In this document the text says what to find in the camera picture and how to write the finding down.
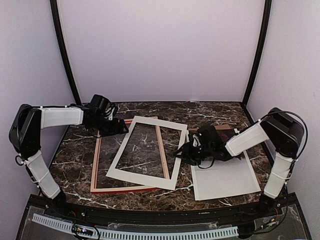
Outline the white mat board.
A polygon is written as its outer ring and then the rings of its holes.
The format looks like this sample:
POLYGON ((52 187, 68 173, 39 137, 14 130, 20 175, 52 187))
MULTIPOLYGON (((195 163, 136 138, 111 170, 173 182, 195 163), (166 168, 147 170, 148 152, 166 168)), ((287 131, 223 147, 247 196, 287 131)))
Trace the white mat board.
POLYGON ((186 124, 136 115, 133 118, 128 128, 128 133, 124 136, 124 139, 108 169, 108 172, 106 173, 106 176, 109 178, 129 182, 129 183, 134 183, 138 185, 144 185, 144 186, 166 189, 171 191, 175 190, 179 171, 180 171, 180 165, 181 165, 181 158, 179 157, 175 158, 171 178, 160 178, 160 177, 155 177, 150 175, 143 175, 143 174, 128 172, 128 171, 124 171, 116 168, 122 156, 122 153, 125 150, 125 147, 127 146, 127 143, 134 131, 135 125, 137 123, 156 126, 156 127, 159 126, 163 128, 181 131, 178 147, 180 148, 185 143, 186 135, 188 131, 188 126, 186 124))

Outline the red forest photo print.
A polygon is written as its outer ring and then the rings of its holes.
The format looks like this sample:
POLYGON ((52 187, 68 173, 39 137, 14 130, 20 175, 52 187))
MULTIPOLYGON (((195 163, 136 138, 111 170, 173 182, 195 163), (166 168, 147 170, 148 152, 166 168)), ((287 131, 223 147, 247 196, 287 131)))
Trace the red forest photo print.
MULTIPOLYGON (((230 138, 232 138, 233 136, 236 135, 236 132, 234 129, 224 129, 224 130, 219 130, 218 134, 219 134, 221 140, 225 144, 230 138)), ((229 161, 233 158, 237 158, 239 160, 241 160, 242 158, 245 158, 245 155, 243 152, 239 155, 231 156, 227 150, 224 150, 223 154, 224 154, 223 161, 229 161)))

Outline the brown cardboard backing board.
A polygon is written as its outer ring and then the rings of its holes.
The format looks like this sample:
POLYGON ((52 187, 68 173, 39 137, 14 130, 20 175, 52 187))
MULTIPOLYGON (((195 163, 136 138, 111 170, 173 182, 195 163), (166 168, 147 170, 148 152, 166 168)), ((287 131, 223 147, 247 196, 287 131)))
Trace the brown cardboard backing board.
POLYGON ((228 124, 223 125, 203 125, 201 127, 188 128, 188 134, 199 134, 202 137, 215 137, 218 135, 219 130, 230 130, 231 127, 228 124))

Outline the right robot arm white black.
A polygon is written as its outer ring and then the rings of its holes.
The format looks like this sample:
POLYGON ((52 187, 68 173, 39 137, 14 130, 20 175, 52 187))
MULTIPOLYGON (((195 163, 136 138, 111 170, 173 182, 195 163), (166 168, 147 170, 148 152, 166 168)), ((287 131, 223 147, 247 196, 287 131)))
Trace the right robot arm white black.
POLYGON ((266 217, 275 208, 272 199, 280 195, 306 148, 309 129, 297 113, 274 107, 227 141, 222 140, 216 128, 210 124, 200 127, 195 133, 187 134, 187 138, 173 156, 198 167, 207 159, 227 162, 239 158, 244 151, 257 145, 272 148, 272 168, 262 193, 266 198, 255 205, 255 213, 266 217))

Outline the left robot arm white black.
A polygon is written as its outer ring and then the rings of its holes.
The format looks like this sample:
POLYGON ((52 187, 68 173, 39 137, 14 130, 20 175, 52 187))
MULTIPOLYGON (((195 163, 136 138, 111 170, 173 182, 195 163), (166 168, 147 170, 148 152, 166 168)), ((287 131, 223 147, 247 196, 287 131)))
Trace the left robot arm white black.
POLYGON ((51 210, 60 218, 71 213, 66 195, 55 181, 42 154, 42 133, 47 129, 83 126, 96 130, 99 137, 129 132, 123 119, 116 117, 118 107, 106 97, 95 94, 81 105, 32 106, 22 104, 13 120, 8 138, 16 151, 15 163, 25 167, 31 181, 51 203, 51 210))

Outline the black front rail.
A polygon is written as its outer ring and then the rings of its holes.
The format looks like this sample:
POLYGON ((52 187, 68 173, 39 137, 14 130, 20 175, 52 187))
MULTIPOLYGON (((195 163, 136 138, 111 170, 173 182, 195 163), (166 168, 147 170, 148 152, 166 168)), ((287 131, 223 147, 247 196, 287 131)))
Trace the black front rail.
POLYGON ((107 226, 111 223, 174 225, 209 222, 243 225, 252 223, 261 217, 279 217, 285 213, 287 202, 285 197, 281 197, 278 200, 279 206, 274 204, 269 209, 259 202, 253 202, 231 207, 183 211, 116 210, 66 203, 62 207, 65 213, 61 213, 57 207, 48 203, 43 197, 32 194, 27 205, 38 207, 44 210, 47 215, 66 216, 67 219, 75 220, 77 223, 89 223, 98 226, 107 226))

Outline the left black corner post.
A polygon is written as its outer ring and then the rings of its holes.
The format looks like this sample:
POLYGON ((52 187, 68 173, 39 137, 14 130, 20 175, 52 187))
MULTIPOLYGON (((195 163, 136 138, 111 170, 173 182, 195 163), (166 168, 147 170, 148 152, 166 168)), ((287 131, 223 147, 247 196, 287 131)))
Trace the left black corner post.
POLYGON ((64 66, 65 74, 68 80, 68 84, 74 99, 74 102, 77 105, 81 105, 82 101, 80 98, 80 94, 78 91, 78 88, 76 86, 76 81, 72 72, 71 64, 69 61, 69 56, 67 53, 67 48, 64 40, 64 35, 63 35, 63 30, 62 30, 62 24, 60 20, 60 13, 58 9, 58 1, 57 0, 50 0, 50 9, 51 9, 51 15, 52 15, 52 20, 53 20, 53 25, 54 25, 54 30, 55 30, 55 35, 60 51, 60 56, 62 59, 62 63, 64 66))

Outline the black corner post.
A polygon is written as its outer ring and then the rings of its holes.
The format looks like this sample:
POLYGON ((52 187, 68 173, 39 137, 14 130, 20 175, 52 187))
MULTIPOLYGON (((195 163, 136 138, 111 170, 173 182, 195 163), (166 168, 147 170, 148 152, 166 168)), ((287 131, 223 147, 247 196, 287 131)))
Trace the black corner post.
POLYGON ((257 47, 256 47, 250 75, 248 78, 248 83, 247 83, 245 93, 241 102, 244 108, 246 108, 249 103, 250 96, 251 96, 251 93, 255 84, 255 80, 257 77, 258 69, 260 66, 261 58, 263 55, 263 50, 264 50, 264 45, 265 45, 265 40, 267 36, 270 15, 271 15, 271 8, 272 8, 272 0, 265 0, 257 47))
POLYGON ((60 51, 60 56, 62 59, 62 63, 64 66, 65 74, 68 80, 68 84, 74 99, 74 102, 77 105, 81 105, 82 101, 80 98, 80 94, 78 91, 78 88, 76 86, 76 81, 72 72, 71 64, 69 61, 69 56, 67 53, 67 48, 64 40, 64 35, 63 35, 63 30, 62 30, 62 24, 60 20, 60 13, 58 9, 58 1, 57 0, 50 0, 50 9, 51 9, 51 15, 52 15, 52 20, 53 20, 53 25, 54 25, 54 30, 55 30, 55 35, 60 51))

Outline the right black corner post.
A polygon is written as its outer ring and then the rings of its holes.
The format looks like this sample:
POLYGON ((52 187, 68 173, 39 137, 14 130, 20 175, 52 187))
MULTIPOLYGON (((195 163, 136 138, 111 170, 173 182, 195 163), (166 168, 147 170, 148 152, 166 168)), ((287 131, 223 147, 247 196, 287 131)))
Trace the right black corner post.
POLYGON ((271 8, 272 8, 272 0, 265 0, 257 47, 256 47, 250 75, 248 78, 248 83, 247 83, 245 93, 241 102, 244 108, 246 108, 249 103, 250 96, 251 96, 251 93, 255 84, 255 80, 257 77, 258 69, 260 66, 261 58, 263 55, 263 50, 264 50, 264 45, 265 45, 265 40, 267 36, 270 15, 271 15, 271 8))

